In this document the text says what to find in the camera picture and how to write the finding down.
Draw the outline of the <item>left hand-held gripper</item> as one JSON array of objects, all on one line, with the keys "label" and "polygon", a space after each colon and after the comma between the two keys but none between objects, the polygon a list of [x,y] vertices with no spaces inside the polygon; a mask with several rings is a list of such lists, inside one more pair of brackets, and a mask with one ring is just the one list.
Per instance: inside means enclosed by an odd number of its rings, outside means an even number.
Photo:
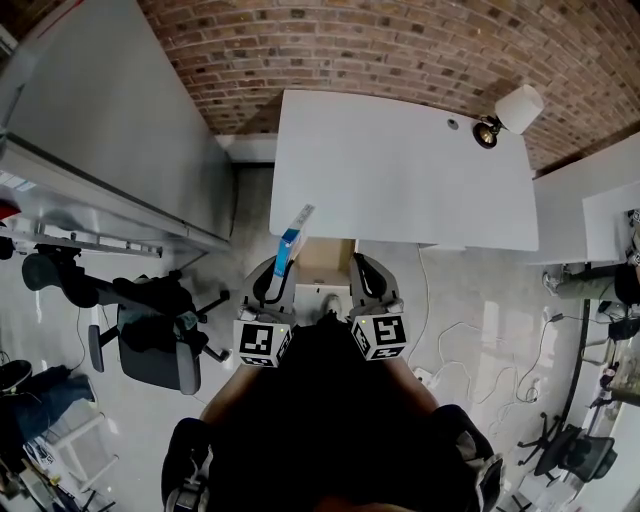
[{"label": "left hand-held gripper", "polygon": [[[295,327],[294,300],[297,267],[289,262],[282,277],[273,276],[276,257],[260,263],[245,278],[243,304],[234,321],[234,350],[244,365],[277,368],[289,348]],[[267,302],[267,292],[277,288],[273,304]]]}]

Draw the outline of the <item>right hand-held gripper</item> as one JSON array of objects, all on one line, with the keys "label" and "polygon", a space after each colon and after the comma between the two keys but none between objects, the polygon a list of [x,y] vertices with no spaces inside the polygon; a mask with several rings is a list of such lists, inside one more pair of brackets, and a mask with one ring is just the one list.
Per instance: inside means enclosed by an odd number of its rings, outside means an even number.
[{"label": "right hand-held gripper", "polygon": [[366,361],[398,358],[408,346],[404,301],[394,275],[379,261],[354,252],[349,263],[351,335]]}]

